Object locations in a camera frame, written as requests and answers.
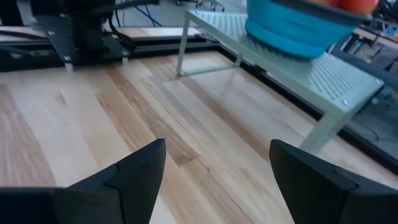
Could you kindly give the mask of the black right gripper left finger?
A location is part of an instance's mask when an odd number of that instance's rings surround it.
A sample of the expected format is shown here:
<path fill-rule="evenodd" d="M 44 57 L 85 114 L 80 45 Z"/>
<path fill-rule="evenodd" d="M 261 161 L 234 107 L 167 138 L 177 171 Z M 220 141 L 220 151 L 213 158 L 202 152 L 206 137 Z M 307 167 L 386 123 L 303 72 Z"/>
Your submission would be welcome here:
<path fill-rule="evenodd" d="M 165 140 L 156 139 L 69 186 L 62 205 L 62 223 L 149 223 L 165 158 Z"/>

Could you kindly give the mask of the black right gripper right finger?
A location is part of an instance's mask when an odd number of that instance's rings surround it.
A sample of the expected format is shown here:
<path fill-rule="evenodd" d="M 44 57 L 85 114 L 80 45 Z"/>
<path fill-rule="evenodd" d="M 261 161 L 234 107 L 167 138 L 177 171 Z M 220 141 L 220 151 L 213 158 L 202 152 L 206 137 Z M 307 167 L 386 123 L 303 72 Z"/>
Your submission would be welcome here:
<path fill-rule="evenodd" d="M 346 195 L 358 187 L 337 166 L 278 139 L 269 159 L 295 223 L 338 223 Z"/>

